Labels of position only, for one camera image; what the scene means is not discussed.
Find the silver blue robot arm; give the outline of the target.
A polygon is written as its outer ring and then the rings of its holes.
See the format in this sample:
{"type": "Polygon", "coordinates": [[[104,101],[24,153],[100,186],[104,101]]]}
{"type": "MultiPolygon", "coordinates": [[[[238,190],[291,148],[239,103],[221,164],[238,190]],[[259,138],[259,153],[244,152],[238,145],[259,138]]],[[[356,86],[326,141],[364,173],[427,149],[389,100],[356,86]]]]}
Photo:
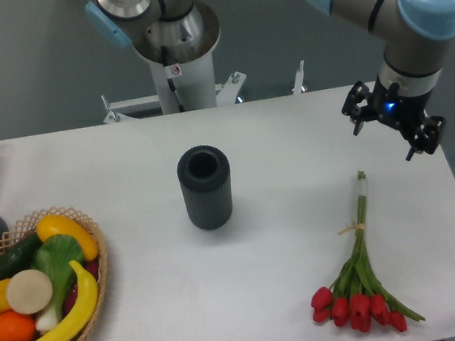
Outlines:
{"type": "MultiPolygon", "coordinates": [[[[455,37],[455,0],[307,0],[326,15],[350,21],[385,42],[373,89],[356,83],[342,112],[360,129],[378,121],[397,130],[410,154],[433,153],[444,119],[425,112],[449,43],[455,37]]],[[[148,62],[166,114],[231,104],[242,81],[215,85],[212,52],[219,20],[198,0],[94,0],[91,24],[118,48],[133,47],[148,62]]]]}

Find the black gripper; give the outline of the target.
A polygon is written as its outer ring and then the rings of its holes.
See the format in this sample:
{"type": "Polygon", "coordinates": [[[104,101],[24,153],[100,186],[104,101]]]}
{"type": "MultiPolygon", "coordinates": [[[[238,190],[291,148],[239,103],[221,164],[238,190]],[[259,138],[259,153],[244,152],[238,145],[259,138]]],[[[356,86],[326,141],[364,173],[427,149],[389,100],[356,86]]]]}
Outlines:
{"type": "Polygon", "coordinates": [[[397,130],[409,143],[406,160],[415,154],[433,155],[441,143],[446,119],[440,116],[426,117],[424,107],[430,92],[422,96],[402,96],[398,83],[384,84],[377,76],[373,91],[357,81],[347,94],[342,114],[354,125],[353,135],[358,136],[365,122],[378,121],[397,130]]]}

